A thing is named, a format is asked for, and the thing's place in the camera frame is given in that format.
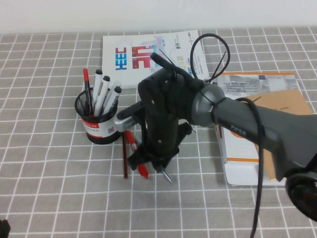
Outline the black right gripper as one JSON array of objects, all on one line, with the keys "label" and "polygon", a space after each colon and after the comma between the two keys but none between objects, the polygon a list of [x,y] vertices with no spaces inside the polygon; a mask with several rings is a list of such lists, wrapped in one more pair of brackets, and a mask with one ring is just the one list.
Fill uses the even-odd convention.
[{"label": "black right gripper", "polygon": [[144,148],[138,148],[127,158],[134,171],[141,164],[151,161],[157,173],[166,169],[171,159],[179,153],[179,144],[191,134],[188,123],[179,124],[186,99],[177,96],[184,86],[183,77],[167,69],[160,69],[138,84],[138,92],[145,107],[147,136],[145,147],[156,156],[152,159]]}]

